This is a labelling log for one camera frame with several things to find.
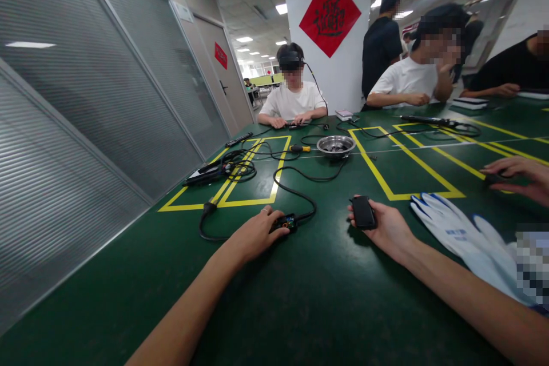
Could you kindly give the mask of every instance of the door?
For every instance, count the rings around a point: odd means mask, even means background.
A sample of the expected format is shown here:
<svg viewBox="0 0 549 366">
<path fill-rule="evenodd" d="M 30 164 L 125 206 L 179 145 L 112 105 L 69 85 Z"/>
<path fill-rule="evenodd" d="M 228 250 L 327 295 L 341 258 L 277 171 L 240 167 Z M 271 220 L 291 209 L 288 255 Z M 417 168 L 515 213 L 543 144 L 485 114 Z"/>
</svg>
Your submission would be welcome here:
<svg viewBox="0 0 549 366">
<path fill-rule="evenodd" d="M 238 129 L 241 130 L 253 123 L 253 116 L 249 105 L 250 100 L 244 92 L 240 72 L 234 65 L 233 56 L 230 53 L 225 32 L 223 31 L 223 28 L 203 20 L 196 15 L 194 15 L 194 22 L 206 44 L 206 49 L 210 55 L 210 59 L 212 60 L 224 93 L 226 94 L 229 107 L 233 112 Z"/>
</svg>

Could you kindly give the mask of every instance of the hand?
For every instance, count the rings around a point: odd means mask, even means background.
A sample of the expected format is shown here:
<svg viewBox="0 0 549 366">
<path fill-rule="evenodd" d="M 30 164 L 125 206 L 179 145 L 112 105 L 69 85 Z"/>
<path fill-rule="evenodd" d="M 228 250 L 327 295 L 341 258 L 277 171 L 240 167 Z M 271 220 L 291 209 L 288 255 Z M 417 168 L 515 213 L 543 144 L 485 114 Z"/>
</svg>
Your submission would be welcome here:
<svg viewBox="0 0 549 366">
<path fill-rule="evenodd" d="M 537 203 L 549 208 L 549 168 L 535 160 L 521 156 L 506 157 L 489 164 L 481 170 L 484 174 L 494 174 L 501 170 L 505 177 L 516 174 L 525 176 L 531 181 L 528 186 L 519 186 L 507 183 L 496 183 L 490 186 L 493 190 L 507 190 L 522 194 Z"/>
<path fill-rule="evenodd" d="M 519 92 L 519 90 L 520 90 L 519 85 L 516 85 L 513 83 L 505 83 L 504 85 L 496 87 L 494 90 L 494 94 L 496 96 L 510 98 L 510 97 L 515 97 L 516 94 Z"/>
<path fill-rule="evenodd" d="M 303 122 L 308 120 L 311 120 L 311 114 L 309 112 L 305 112 L 303 114 L 298 114 L 293 120 L 292 124 L 302 124 Z"/>
<path fill-rule="evenodd" d="M 425 93 L 405 94 L 404 98 L 406 103 L 411 104 L 412 106 L 424 106 L 431 100 Z"/>
<path fill-rule="evenodd" d="M 418 240 L 397 209 L 371 199 L 369 202 L 376 214 L 377 229 L 364 230 L 364 234 L 396 262 L 401 263 L 405 252 L 411 250 Z M 347 206 L 347 209 L 351 212 L 349 214 L 351 224 L 356 227 L 353 206 Z"/>
<path fill-rule="evenodd" d="M 284 213 L 280 210 L 273 212 L 270 205 L 264 207 L 259 214 L 252 217 L 238 229 L 227 240 L 222 248 L 228 256 L 238 259 L 241 264 L 250 260 L 267 250 L 279 237 L 286 236 L 290 229 L 279 228 L 269 233 L 273 223 Z"/>
<path fill-rule="evenodd" d="M 269 123 L 271 126 L 273 126 L 275 129 L 282 129 L 286 126 L 286 120 L 284 120 L 281 117 L 272 117 L 269 120 Z"/>
</svg>

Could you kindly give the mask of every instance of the red fu sign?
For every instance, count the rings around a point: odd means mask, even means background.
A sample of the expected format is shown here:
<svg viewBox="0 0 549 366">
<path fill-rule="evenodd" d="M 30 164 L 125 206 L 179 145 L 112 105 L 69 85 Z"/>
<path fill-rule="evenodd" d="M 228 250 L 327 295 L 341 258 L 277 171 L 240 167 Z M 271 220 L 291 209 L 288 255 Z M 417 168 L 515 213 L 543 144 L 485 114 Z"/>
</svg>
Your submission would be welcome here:
<svg viewBox="0 0 549 366">
<path fill-rule="evenodd" d="M 221 46 L 216 43 L 216 59 L 219 63 L 221 63 L 221 66 L 227 69 L 227 54 L 223 51 Z"/>
<path fill-rule="evenodd" d="M 360 15 L 353 0 L 312 0 L 299 27 L 332 57 Z"/>
</svg>

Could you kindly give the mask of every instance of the handheld device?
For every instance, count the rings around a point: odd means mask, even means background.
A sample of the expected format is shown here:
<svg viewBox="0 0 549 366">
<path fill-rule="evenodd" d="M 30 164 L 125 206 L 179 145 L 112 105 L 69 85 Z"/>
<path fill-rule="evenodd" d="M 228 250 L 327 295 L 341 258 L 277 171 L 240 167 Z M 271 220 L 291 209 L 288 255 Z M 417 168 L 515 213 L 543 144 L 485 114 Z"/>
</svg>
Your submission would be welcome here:
<svg viewBox="0 0 549 366">
<path fill-rule="evenodd" d="M 236 139 L 234 139 L 234 140 L 228 141 L 228 142 L 225 144 L 225 147 L 227 147 L 227 148 L 232 147 L 232 146 L 234 146 L 235 144 L 240 143 L 242 140 L 247 140 L 247 139 L 249 139 L 251 136 L 253 136 L 253 133 L 252 133 L 252 132 L 248 132 L 248 133 L 244 134 L 243 136 L 241 136 L 241 137 L 239 137 L 239 138 L 236 138 Z"/>
<path fill-rule="evenodd" d="M 354 197 L 351 199 L 356 227 L 360 230 L 374 230 L 377 228 L 376 215 L 368 200 L 368 196 Z"/>
</svg>

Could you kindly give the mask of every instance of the stainless steel bowl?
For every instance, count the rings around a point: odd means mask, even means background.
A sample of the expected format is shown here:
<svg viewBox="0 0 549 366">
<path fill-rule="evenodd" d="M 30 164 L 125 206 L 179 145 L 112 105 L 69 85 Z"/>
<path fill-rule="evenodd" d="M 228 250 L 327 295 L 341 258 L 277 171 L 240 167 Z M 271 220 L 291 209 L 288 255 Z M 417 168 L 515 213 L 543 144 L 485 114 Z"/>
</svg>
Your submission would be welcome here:
<svg viewBox="0 0 549 366">
<path fill-rule="evenodd" d="M 320 139 L 316 148 L 330 159 L 342 159 L 354 148 L 356 142 L 348 136 L 327 136 Z"/>
</svg>

